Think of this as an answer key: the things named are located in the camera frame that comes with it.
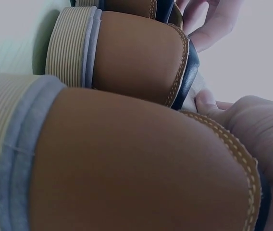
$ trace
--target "white wall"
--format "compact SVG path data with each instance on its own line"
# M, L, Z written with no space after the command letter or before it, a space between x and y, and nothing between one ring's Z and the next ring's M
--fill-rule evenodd
M246 0L233 32L199 57L217 100L273 100L273 0Z

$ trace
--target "contrast stitching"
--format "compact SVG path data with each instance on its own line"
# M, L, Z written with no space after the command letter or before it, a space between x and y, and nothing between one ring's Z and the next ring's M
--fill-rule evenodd
M252 175L251 167L248 166L247 160L244 158L243 154L238 150L238 146L240 145L239 139L237 139L234 135L231 133L227 134L227 131L223 131L221 128L221 125L218 125L216 122L213 120L202 116L198 115L195 113L191 113L188 111L180 111L182 114L206 125L210 129L213 130L213 132L221 139L221 141L224 143L224 145L227 147L228 151L230 154L233 156L233 158L238 162L238 158L242 160L244 163L241 164L238 162L244 169L245 175L247 177L247 182L248 182L248 193L249 193L249 199L248 199L248 212L247 212L247 218L245 220L244 228L243 231L251 231L251 228L254 227L255 221L256 221L256 213L255 213L255 194L256 194L256 185L255 185L255 176ZM236 153L234 153L230 149L230 145L237 150Z
M178 91L178 88L179 88L179 85L180 85L180 78L182 77L183 75L183 72L184 72L184 69L185 69L185 64L186 64L186 61L188 59L188 53L189 53L189 47L188 47L188 42L189 42L189 39L187 38L187 36L183 33L183 31L176 27L175 25L173 24L168 24L171 28L173 28L180 36L180 39L183 43L183 53L182 53L182 59L181 59L181 62L180 62L180 66L179 66L179 69L177 71L177 74L176 74L176 77L175 77L175 80L174 80L174 83L172 85L172 88L171 88L171 91L167 97L167 100L165 102L165 106L167 107L170 107L174 101L174 98L176 96L176 92Z
M153 19L153 17L154 17L153 16L154 15L154 12L153 12L154 11L154 1L155 0L150 1L150 6L149 6L149 18L150 19Z

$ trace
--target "finger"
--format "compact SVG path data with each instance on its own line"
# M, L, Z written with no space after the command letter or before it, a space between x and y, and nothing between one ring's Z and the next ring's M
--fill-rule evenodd
M192 32L193 26L201 17L206 8L205 0L191 0L184 10L184 32L189 34Z
M177 6L179 7L180 12L183 13L189 0L176 0L175 2L177 4Z
M220 124L224 124L224 110L220 110L211 91L201 90L196 96L198 113L208 116Z
M217 4L209 4L208 11L206 14L205 23L207 23L212 18L212 16L214 15L214 13L217 9L217 6L218 6Z
M226 102L220 102L220 101L217 101L216 103L218 108L221 110L227 110L233 105L233 103L226 103Z
M190 38L198 52L201 52L229 34L238 17L243 0L220 0L213 16Z

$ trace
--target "fingernail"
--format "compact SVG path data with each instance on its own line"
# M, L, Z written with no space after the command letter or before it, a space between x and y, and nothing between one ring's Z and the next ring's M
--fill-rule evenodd
M199 98L202 104L216 105L213 93L208 89L201 90L198 93L197 97Z

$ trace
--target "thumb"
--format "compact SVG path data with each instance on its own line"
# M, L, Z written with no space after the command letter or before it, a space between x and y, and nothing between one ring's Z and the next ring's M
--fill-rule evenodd
M213 93L210 90L201 90L197 94L195 101L198 113L204 116L208 116L209 118L223 125L225 111L218 108Z

